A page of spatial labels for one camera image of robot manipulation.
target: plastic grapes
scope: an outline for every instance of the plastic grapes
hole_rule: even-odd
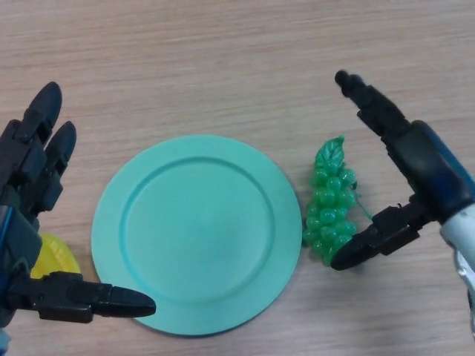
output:
[[[303,241],[327,265],[356,233],[355,224],[347,221],[348,211],[357,203],[356,175],[343,162],[343,142],[343,136],[325,142],[315,157],[310,178],[314,190],[307,206]]]

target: wooden table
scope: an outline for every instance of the wooden table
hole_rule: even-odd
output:
[[[432,124],[473,171],[474,16],[472,0],[3,1],[1,126],[21,118],[44,84],[61,85],[59,121],[72,120],[79,138],[42,231],[64,239],[96,280],[90,230],[100,194],[130,158],[174,136],[254,145],[284,169],[304,207],[317,148],[343,132],[364,204],[377,212],[406,201],[404,178],[333,82],[341,68]],[[466,290],[437,230],[359,272],[325,268],[305,251],[270,308],[217,337],[19,312],[9,355],[473,355]]]

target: green plate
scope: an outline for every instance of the green plate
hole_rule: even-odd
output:
[[[91,245],[102,282],[157,303],[141,323],[204,335],[272,303],[292,276],[301,236],[297,198],[275,163],[233,139],[185,136],[116,174],[99,201]]]

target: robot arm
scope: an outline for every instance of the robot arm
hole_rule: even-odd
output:
[[[443,239],[454,250],[456,270],[468,287],[471,307],[475,296],[475,182],[425,122],[408,122],[388,98],[357,75],[341,70],[335,81],[358,106],[358,117],[381,137],[414,194],[407,205],[375,215],[366,230],[336,253],[331,266],[340,271],[379,253],[391,254],[419,237],[424,225],[437,221]]]
[[[0,328],[17,309],[39,317],[90,323],[94,314],[145,317],[154,301],[138,291],[90,283],[81,274],[55,272],[30,278],[42,247],[38,215],[53,209],[62,192],[60,179],[76,144],[76,129],[66,122],[50,139],[61,110],[59,86],[46,85],[0,136]]]

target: yellow plastic toy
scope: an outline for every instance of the yellow plastic toy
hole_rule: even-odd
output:
[[[56,271],[81,273],[76,258],[63,241],[50,234],[40,236],[43,244],[38,260],[30,273],[32,278],[38,279]]]

